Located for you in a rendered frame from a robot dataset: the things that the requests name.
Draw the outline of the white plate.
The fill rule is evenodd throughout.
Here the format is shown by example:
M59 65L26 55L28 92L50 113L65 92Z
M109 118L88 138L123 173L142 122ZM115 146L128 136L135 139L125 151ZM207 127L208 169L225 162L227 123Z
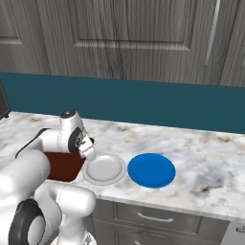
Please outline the white plate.
M111 185L123 178L126 173L124 160L113 154L98 155L94 160L84 162L82 175L93 185Z

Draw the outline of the grey drawer front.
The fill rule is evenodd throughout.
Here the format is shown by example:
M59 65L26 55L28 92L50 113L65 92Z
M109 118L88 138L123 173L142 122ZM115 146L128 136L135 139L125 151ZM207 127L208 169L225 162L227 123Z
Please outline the grey drawer front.
M220 245L217 242L173 234L158 234L101 221L94 222L94 230L98 245Z
M116 203L115 218L122 222L184 234L197 234L202 218L198 215Z

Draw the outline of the blue plate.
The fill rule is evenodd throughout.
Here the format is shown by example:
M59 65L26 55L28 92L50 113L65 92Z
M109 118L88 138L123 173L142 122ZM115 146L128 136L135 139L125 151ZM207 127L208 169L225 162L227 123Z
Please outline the blue plate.
M130 160L127 166L129 177L136 184L150 189L169 185L175 178L174 164L156 153L143 153Z

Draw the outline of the grey wood cupboard door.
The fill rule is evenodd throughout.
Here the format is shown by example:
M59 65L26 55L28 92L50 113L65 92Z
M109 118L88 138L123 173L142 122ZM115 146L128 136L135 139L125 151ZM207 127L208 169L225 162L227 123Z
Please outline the grey wood cupboard door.
M37 0L52 74L218 84L240 0Z
M0 72L51 73L37 0L0 0Z
M220 85L245 87L245 0L237 8Z

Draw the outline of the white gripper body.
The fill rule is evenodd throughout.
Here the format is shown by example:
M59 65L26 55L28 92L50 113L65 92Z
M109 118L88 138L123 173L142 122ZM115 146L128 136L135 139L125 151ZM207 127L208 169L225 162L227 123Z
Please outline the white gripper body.
M87 161L93 161L96 159L96 152L92 146L84 146L82 145L79 148L79 154L82 158L85 158Z

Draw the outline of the pale grey appliance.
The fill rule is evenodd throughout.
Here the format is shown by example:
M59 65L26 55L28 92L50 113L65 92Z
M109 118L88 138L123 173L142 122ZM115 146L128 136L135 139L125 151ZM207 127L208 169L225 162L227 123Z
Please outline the pale grey appliance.
M231 221L220 245L245 245L245 223Z

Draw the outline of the black appliance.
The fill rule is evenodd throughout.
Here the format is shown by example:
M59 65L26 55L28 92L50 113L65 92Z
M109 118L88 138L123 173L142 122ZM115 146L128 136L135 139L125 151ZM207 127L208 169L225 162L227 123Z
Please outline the black appliance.
M10 104L8 102L3 83L0 80L0 121L3 118L8 118L10 112L11 112Z

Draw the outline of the brown tray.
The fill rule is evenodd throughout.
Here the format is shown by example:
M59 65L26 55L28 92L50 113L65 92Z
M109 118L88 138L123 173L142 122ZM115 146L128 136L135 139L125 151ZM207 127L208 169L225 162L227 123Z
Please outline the brown tray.
M79 137L61 142L53 140L43 143L43 152L50 161L51 170L49 180L72 182L80 172L86 157L82 150L91 149L94 146L93 138Z

